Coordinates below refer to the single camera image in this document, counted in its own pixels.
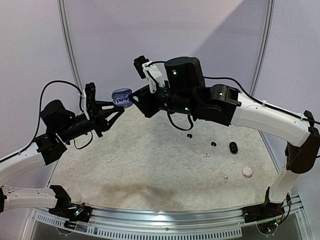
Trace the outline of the blue earbud charging case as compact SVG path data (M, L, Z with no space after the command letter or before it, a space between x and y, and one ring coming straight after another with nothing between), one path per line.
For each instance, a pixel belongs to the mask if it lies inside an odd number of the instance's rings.
M128 95L131 93L132 93L132 90L130 88L119 88L119 89L114 90L111 94L111 98L112 98L112 102L113 102L114 106L124 107L124 108L128 108L128 107L132 106L133 103L130 101L130 99L129 100L123 99L124 95ZM120 104L115 104L114 100L117 98L122 98L123 102L121 102Z

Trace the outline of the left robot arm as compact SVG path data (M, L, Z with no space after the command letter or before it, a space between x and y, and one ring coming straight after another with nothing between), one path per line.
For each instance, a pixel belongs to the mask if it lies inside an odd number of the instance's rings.
M48 166L67 151L70 142L87 133L99 138L108 131L124 113L122 106L111 101L95 99L93 82L79 90L81 114L67 110L59 99L39 108L38 122L43 122L46 131L35 134L30 143L0 160L0 210L18 208L56 209L63 217L74 213L74 205L68 193L60 185L45 188L14 188L8 182L24 173Z

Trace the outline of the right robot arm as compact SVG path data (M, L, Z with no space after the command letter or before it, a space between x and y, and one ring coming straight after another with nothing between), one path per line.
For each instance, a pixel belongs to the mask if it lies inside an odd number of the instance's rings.
M144 56L136 58L133 64L148 85L129 98L145 117L151 118L159 111L165 111L168 117L179 113L186 115L190 123L204 120L227 127L246 127L287 142L285 165L258 208L262 218L274 214L299 175L313 168L320 149L320 133L310 111L296 113L268 104L249 95L240 84L232 87L218 83L208 87L196 57L164 61L165 75L156 61Z

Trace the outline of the black earbud charging case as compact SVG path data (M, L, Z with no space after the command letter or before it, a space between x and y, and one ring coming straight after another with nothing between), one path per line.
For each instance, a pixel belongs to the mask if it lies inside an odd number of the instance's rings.
M230 150L230 152L232 154L237 154L238 153L238 146L234 141L229 143L229 150Z

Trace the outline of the white round charging case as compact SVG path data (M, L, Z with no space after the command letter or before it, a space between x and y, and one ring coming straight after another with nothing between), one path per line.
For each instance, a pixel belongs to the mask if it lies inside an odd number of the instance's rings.
M246 166L242 169L242 175L245 177L245 178L251 178L252 175L253 175L253 170L252 168Z

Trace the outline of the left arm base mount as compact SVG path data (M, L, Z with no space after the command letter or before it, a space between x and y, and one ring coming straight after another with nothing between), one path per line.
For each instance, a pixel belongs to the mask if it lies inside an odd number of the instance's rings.
M52 215L68 219L70 222L84 222L88 223L93 212L93 208L86 205L71 203L67 207L50 208L48 212Z

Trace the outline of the left aluminium frame post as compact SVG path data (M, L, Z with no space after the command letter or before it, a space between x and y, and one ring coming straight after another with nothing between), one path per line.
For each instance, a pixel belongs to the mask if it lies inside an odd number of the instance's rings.
M74 84L80 89L83 90L83 83L81 81L79 69L77 66L77 61L75 57L75 52L72 44L71 33L69 29L68 17L67 17L67 8L66 8L66 1L65 0L57 0L57 8L58 8L58 15L62 30L62 36L64 40L64 45L66 49L66 55L68 58L71 74L73 77Z

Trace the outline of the aluminium frame post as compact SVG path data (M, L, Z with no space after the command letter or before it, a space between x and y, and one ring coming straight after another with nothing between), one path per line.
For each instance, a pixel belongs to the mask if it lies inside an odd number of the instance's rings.
M270 31L271 31L271 27L272 27L274 7L275 7L275 1L268 0L264 24L263 24L263 31L262 31L261 41L260 41L260 47L259 47L259 51L258 51L258 59L257 59L257 63L255 66L252 83L249 88L249 94L251 96L254 96L254 94L256 92L258 82L259 82L259 77L261 75L261 71L263 68L264 58L266 55L268 41L269 41L269 37L270 37Z
M72 44L71 33L69 29L68 17L67 17L67 8L66 8L66 1L65 0L57 0L57 8L58 8L58 15L62 30L62 36L64 40L64 45L66 49L66 55L68 58L71 74L73 77L74 84L80 89L83 90L83 83L81 81L79 69L77 66L77 61L75 57L75 52Z

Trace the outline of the right aluminium frame post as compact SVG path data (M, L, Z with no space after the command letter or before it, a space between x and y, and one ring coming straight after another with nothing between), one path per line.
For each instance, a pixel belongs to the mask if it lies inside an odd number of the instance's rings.
M249 88L249 94L251 96L254 96L254 94L256 92L258 82L259 82L259 77L261 75L261 71L263 68L264 58L266 55L268 41L269 41L269 37L270 37L270 31L271 31L271 27L272 27L274 7L275 7L275 1L268 0L264 24L263 24L263 31L262 31L261 41L260 41L260 47L259 47L259 51L258 51L258 59L257 59L257 63L255 66L252 83Z

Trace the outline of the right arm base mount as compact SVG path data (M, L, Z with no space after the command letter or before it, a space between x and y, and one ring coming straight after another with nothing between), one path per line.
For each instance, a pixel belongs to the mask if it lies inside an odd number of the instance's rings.
M258 222L285 215L283 203L260 203L242 208L245 223Z

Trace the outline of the aluminium front rail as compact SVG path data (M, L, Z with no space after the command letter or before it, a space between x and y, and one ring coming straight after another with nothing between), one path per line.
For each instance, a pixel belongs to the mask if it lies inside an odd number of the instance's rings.
M272 223L273 219L268 218L260 221L245 223L242 208L244 206L236 206L221 209L210 210L192 210L192 211L151 211L151 210L128 210L107 207L95 207L89 222L108 222L120 223L122 225L139 225L145 228L151 226L173 226L180 230L222 230L236 227L253 226L258 223ZM32 219L36 214L45 214L50 217L58 217L66 221L65 218L49 214L45 209L34 209L31 211L25 231L31 234L35 225Z

